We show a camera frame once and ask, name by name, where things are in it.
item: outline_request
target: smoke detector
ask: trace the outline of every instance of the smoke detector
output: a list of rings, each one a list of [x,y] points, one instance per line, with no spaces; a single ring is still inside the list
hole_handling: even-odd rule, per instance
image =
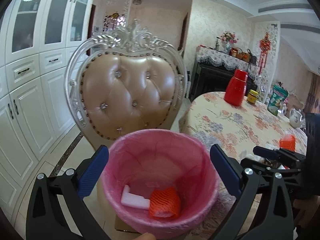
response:
[[[132,3],[135,5],[140,5],[142,3],[142,1],[141,0],[133,0]]]

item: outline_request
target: red thermos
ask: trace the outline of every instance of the red thermos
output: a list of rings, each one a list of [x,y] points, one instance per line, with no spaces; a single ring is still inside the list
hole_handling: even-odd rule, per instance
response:
[[[233,106],[241,106],[247,87],[248,73],[237,69],[229,81],[224,100]]]

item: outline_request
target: red hanging decoration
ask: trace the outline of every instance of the red hanging decoration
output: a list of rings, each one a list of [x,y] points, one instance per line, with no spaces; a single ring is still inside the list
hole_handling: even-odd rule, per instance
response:
[[[271,41],[269,40],[269,33],[266,33],[264,36],[264,39],[260,41],[260,49],[261,49],[261,54],[260,54],[260,60],[259,60],[259,75],[262,72],[262,69],[266,67],[267,63],[267,57],[268,57],[268,52],[271,50]]]

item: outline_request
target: dining table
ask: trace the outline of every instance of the dining table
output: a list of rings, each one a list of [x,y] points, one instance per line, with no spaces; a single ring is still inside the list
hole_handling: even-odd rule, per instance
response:
[[[251,105],[244,97],[242,105],[235,107],[224,101],[224,92],[210,92],[197,97],[179,120],[181,133],[202,141],[208,152],[218,144],[228,157],[238,162],[253,155],[255,146],[279,148],[279,140],[286,134],[296,138],[295,151],[306,154],[307,136],[294,129],[282,114],[274,116],[259,101]],[[255,216],[261,195],[256,195],[247,219],[239,233],[246,232]],[[231,196],[220,179],[217,201],[205,220],[191,230],[185,240],[208,239],[226,217],[236,198]]]

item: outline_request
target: black handle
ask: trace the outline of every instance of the black handle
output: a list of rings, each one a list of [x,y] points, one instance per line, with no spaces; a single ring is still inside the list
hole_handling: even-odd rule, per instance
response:
[[[10,108],[10,104],[8,104],[8,107],[9,107],[9,111],[10,111],[10,114],[11,114],[11,118],[13,120],[13,114],[12,114],[12,111],[11,111],[11,108]]]
[[[57,60],[59,60],[59,59],[55,58],[55,59],[49,60],[49,62],[53,62],[53,61],[57,61]]]
[[[14,107],[16,108],[17,115],[19,115],[18,107],[17,107],[16,101],[15,101],[15,100],[13,100],[13,103],[14,103]]]
[[[19,71],[18,74],[21,74],[21,73],[26,72],[28,70],[30,70],[30,68],[26,68],[25,70]]]

